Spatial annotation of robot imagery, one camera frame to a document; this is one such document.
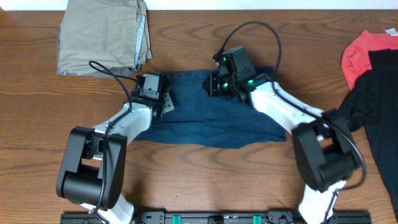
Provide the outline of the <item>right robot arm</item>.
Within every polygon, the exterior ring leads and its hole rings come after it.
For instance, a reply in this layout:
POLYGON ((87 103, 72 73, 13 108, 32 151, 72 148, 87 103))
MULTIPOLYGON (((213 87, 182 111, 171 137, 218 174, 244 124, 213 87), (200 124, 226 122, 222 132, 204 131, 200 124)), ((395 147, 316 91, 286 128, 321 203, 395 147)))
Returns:
POLYGON ((291 134, 296 165, 305 182, 298 220, 328 223, 338 194, 350 188, 347 180, 356 169, 365 168, 364 157, 339 111, 325 112, 301 102, 266 73, 244 80, 235 74, 212 74, 203 88, 210 96, 239 98, 291 134))

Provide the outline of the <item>dark blue denim shorts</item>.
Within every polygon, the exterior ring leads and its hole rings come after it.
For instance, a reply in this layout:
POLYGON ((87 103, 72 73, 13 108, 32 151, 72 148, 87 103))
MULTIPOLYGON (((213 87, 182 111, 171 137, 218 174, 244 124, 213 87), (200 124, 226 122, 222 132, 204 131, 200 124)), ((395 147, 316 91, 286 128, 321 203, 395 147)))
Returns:
POLYGON ((239 149, 257 142, 284 142, 285 129, 236 98, 211 97, 202 84, 213 71, 170 74, 174 105, 136 140, 239 149))

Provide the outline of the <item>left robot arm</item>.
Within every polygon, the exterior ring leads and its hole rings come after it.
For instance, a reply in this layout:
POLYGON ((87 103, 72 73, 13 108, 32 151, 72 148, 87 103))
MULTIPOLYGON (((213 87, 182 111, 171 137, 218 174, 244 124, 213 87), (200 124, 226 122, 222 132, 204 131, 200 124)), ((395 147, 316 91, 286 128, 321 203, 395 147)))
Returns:
POLYGON ((131 100, 104 123, 71 130, 56 192, 89 212, 64 214, 61 223, 132 222, 134 206, 121 193, 127 146, 174 106, 168 93, 147 90, 131 100))

